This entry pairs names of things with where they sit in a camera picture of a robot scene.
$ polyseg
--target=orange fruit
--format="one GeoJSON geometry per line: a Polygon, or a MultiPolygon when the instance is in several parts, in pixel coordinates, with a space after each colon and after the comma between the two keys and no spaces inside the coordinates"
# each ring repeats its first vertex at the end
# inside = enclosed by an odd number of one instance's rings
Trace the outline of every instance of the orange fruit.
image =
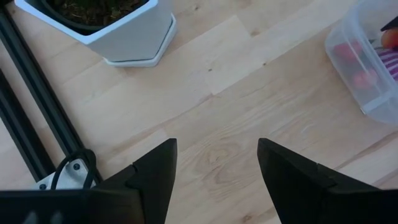
{"type": "Polygon", "coordinates": [[[381,37],[381,45],[385,49],[398,47],[398,29],[387,30],[381,37]]]}

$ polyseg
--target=red fruit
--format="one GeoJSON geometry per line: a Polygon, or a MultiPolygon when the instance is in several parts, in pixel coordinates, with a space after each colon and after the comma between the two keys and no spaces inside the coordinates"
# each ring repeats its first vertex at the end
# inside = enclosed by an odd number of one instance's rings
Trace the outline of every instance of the red fruit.
{"type": "Polygon", "coordinates": [[[358,89],[365,90],[371,88],[377,83],[377,73],[370,69],[369,74],[365,71],[358,72],[353,77],[354,86],[358,89]]]}
{"type": "Polygon", "coordinates": [[[387,30],[381,37],[381,45],[385,49],[398,47],[398,29],[387,30]]]}
{"type": "Polygon", "coordinates": [[[352,41],[351,46],[354,51],[351,49],[348,43],[336,45],[334,48],[335,54],[337,54],[342,59],[353,62],[357,60],[354,52],[356,52],[357,55],[361,55],[362,46],[357,40],[352,41]]]}

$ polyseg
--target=plant pot saucer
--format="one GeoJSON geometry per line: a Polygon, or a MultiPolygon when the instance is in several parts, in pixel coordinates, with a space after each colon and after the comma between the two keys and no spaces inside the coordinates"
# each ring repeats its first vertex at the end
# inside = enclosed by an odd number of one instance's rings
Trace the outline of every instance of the plant pot saucer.
{"type": "Polygon", "coordinates": [[[159,48],[159,51],[156,53],[155,57],[147,60],[131,60],[131,61],[122,61],[122,62],[112,62],[108,59],[104,58],[105,62],[108,65],[112,65],[114,67],[154,67],[156,66],[160,59],[162,58],[164,52],[172,41],[175,33],[177,32],[177,21],[175,20],[174,15],[172,14],[172,23],[170,25],[169,31],[162,42],[162,45],[159,48]]]}

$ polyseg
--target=metal bracket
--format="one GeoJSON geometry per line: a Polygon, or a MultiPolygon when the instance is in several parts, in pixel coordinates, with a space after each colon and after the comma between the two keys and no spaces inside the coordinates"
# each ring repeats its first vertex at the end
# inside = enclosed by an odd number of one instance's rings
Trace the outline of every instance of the metal bracket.
{"type": "MultiPolygon", "coordinates": [[[[88,169],[81,159],[76,159],[68,163],[61,171],[57,184],[57,190],[60,189],[82,189],[85,182],[88,169]]],[[[34,190],[50,190],[54,173],[40,180],[33,185],[34,190]]]]}

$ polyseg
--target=purple striped item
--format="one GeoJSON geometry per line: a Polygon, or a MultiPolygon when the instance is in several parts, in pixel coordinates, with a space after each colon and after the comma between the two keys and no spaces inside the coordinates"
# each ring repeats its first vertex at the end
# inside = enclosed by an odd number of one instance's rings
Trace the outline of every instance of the purple striped item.
{"type": "Polygon", "coordinates": [[[376,49],[391,76],[398,81],[398,51],[392,49],[376,49]]]}

